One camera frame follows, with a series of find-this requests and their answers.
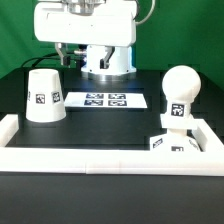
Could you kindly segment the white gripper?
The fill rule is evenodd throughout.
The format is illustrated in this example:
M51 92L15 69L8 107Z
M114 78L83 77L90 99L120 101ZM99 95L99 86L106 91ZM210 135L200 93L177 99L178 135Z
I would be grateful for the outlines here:
M70 13L65 3L40 1L34 10L34 33L39 41L56 43L62 65L71 60L65 43L103 46L100 68L108 69L114 46L129 47L136 41L136 12L134 1L107 0L91 15Z

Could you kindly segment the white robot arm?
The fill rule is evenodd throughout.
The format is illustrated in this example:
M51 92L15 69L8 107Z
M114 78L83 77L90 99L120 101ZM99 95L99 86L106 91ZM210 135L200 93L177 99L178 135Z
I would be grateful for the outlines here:
M138 0L38 0L34 9L34 33L38 40L55 45L61 63L70 64L69 44L84 45L81 72L98 80L119 80L136 73L132 45Z

